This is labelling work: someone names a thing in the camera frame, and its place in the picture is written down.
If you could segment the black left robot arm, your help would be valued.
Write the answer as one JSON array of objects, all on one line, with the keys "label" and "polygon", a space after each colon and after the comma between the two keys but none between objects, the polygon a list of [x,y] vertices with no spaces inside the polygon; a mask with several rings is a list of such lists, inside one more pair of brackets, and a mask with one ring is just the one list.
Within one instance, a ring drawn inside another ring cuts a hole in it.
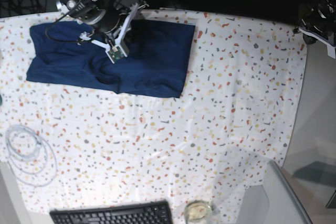
[{"label": "black left robot arm", "polygon": [[313,40],[335,47],[335,0],[303,0],[307,12],[300,20],[301,32]]}]

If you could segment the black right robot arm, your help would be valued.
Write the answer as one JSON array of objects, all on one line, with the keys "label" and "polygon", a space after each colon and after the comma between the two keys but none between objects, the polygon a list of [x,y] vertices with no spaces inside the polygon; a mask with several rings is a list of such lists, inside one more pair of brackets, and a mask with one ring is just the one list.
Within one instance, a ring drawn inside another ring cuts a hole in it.
[{"label": "black right robot arm", "polygon": [[57,0],[57,8],[62,16],[45,29],[48,39],[56,42],[84,44],[83,39],[64,40],[53,37],[51,29],[62,19],[69,16],[92,27],[93,33],[101,34],[106,43],[115,45],[114,33],[121,28],[131,12],[130,7],[115,7],[118,0]]}]

